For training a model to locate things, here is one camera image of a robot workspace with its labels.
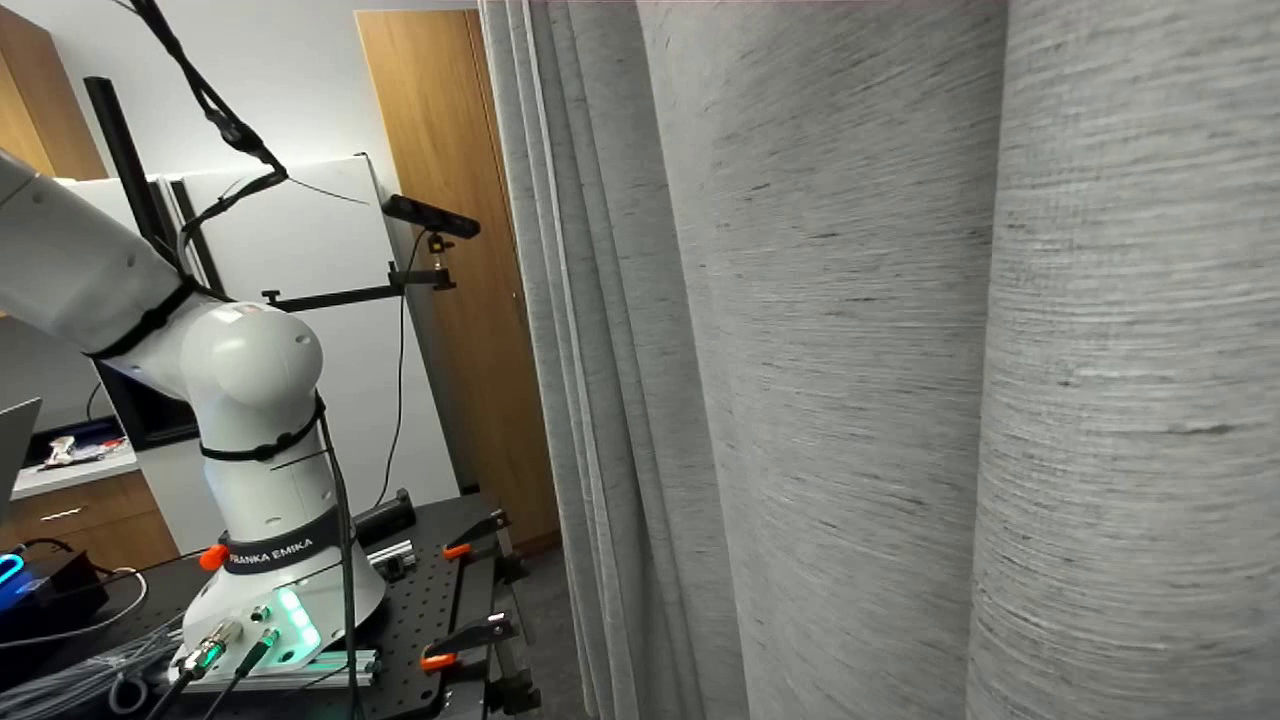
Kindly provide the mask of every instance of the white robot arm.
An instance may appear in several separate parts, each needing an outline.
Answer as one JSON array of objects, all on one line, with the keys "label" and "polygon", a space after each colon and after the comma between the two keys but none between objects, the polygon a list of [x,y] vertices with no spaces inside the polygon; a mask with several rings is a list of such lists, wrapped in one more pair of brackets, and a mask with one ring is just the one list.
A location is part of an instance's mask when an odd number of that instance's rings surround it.
[{"label": "white robot arm", "polygon": [[[2,153],[0,309],[191,402],[226,565],[191,601],[179,657],[215,641],[215,678],[263,637],[275,641],[263,669],[304,669],[344,637],[340,507],[309,322],[203,297],[153,243]],[[356,547],[356,622],[381,601],[382,580]]]}]

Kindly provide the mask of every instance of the gray curtain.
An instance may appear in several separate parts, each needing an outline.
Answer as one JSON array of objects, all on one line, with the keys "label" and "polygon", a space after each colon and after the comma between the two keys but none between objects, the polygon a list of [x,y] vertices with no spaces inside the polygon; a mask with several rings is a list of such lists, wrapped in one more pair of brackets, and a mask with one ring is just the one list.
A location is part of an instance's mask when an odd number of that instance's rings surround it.
[{"label": "gray curtain", "polygon": [[593,714],[1280,714],[1277,0],[481,0]]}]

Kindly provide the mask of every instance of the table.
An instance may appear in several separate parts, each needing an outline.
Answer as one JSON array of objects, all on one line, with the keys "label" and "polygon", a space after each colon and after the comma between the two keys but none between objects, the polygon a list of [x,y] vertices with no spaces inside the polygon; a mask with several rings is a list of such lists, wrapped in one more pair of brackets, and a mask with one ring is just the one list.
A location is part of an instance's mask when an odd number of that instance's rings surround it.
[{"label": "table", "polygon": [[[458,499],[440,499],[440,504],[424,504],[417,507],[417,528],[407,532],[395,532],[391,540],[401,534],[410,534],[417,542],[417,555],[420,555],[420,566],[417,570],[429,570],[429,565],[440,565],[436,560],[436,547],[455,540],[464,528],[470,528],[476,518],[482,518],[493,511],[493,504],[482,495],[458,495]],[[458,622],[470,622],[470,618],[482,618],[493,610],[493,601],[496,601],[496,542],[476,542],[476,560],[458,565],[458,582],[455,582],[455,602],[451,602],[451,627]],[[31,657],[31,652],[0,652],[0,662],[13,662],[15,657],[25,662],[40,662],[40,673],[56,673],[56,669],[67,669],[83,657],[95,657],[95,652],[107,652],[116,644],[129,644],[153,627],[159,627],[164,618],[179,614],[186,609],[186,601],[200,590],[203,582],[203,570],[191,565],[191,560],[175,560],[175,565],[159,565],[159,566],[147,566],[142,570],[153,590],[147,601],[120,622],[111,622],[107,630],[98,637],[83,637],[83,641],[71,641],[71,644],[58,644],[44,657]],[[111,582],[111,609],[129,602],[133,601],[133,582],[120,580]],[[424,684],[424,674],[407,674],[404,673],[404,657],[417,657],[420,644],[436,641],[436,637],[395,637],[395,610],[404,614],[407,609],[395,609],[395,587],[388,595],[388,627],[382,637],[377,637],[381,644],[381,657],[401,657],[401,673],[382,673],[370,678],[370,686],[365,686],[365,707],[377,711],[382,697],[391,697],[388,684],[395,684],[404,691],[404,684]],[[470,649],[464,657],[468,662],[487,662],[493,652],[487,649]],[[482,720],[487,707],[482,707],[482,678],[448,678],[443,684],[443,707],[436,711],[440,720]],[[186,697],[179,701],[167,714],[170,720],[183,720],[183,714],[203,714],[213,697]],[[258,697],[232,697],[225,702],[219,714],[275,714],[288,711],[288,720],[340,720],[348,711],[348,697],[344,691],[328,691],[328,686],[309,686],[309,691],[295,691],[295,697],[272,697],[272,691],[258,691]]]}]

